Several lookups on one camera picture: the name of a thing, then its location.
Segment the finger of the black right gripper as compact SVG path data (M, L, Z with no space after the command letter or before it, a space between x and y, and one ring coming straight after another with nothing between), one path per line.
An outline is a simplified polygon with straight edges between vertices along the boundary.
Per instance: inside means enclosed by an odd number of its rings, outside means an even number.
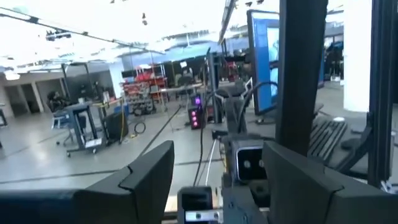
M178 224L214 224L213 221L208 222L188 222L185 219L185 212L197 210L213 209L212 189L209 186L183 187L177 194Z

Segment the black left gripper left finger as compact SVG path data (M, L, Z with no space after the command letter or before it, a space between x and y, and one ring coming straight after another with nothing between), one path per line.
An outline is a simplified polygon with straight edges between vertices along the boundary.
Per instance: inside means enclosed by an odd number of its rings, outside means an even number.
M0 224L161 224L174 159L164 141L85 189L0 190Z

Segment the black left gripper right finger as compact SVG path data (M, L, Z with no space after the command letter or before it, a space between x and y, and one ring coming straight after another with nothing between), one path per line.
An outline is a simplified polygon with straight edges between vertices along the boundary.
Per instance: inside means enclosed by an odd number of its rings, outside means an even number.
M398 195L266 141L271 224L398 224Z

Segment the computer tower pink lights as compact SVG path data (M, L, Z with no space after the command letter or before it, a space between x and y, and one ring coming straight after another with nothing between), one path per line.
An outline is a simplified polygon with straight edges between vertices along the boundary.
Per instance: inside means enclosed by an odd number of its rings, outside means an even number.
M203 104L200 94L190 97L187 109L191 129L200 129L203 124Z

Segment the black box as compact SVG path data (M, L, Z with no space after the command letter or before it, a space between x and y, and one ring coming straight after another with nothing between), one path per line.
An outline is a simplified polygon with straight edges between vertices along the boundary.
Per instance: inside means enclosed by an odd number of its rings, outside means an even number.
M124 137L127 136L129 132L129 127L127 125L127 119L124 112L117 112L107 115L104 118L105 130L108 137L108 144L113 144L121 142Z

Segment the grey rolling cart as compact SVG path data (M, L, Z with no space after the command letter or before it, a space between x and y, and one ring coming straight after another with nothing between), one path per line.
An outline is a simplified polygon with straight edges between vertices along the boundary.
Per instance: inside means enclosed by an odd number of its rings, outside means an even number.
M81 114L85 113L86 122L90 127L90 134L85 131L85 125L81 122ZM76 149L67 149L67 157L71 157L73 152L90 151L96 154L104 146L105 140L98 135L89 103L79 103L67 106L65 109L53 114L52 129L66 129L69 132L71 141L77 142Z

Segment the red storage shelf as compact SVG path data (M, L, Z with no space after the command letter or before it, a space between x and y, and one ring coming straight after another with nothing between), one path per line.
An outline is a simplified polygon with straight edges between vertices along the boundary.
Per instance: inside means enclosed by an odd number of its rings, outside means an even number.
M129 113L134 116L154 114L156 103L161 103L161 90L167 87L163 64L142 64L122 73L121 87Z

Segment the blue display screen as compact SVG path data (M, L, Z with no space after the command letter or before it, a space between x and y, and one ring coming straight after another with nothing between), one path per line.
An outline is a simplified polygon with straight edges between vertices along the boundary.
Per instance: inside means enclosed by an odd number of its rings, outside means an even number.
M265 83L254 93L256 115L273 110L277 99L279 62L279 14L260 10L246 12L252 84Z

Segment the ceiling track light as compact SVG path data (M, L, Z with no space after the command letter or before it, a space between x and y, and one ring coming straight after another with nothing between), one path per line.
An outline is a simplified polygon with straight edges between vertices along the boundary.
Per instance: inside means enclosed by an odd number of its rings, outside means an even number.
M57 39L62 39L62 38L71 38L72 33L66 30L61 30L61 29L55 29L55 30L47 30L45 38L47 41L56 41Z

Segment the black aluminium table frame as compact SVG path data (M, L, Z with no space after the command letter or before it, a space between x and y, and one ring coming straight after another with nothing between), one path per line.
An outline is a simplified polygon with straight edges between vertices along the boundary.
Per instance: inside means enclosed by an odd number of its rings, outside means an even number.
M349 173L368 158L369 185L385 186L391 176L392 87L396 59L398 0L346 0L344 3L344 98L348 111L366 114L364 129L340 164Z

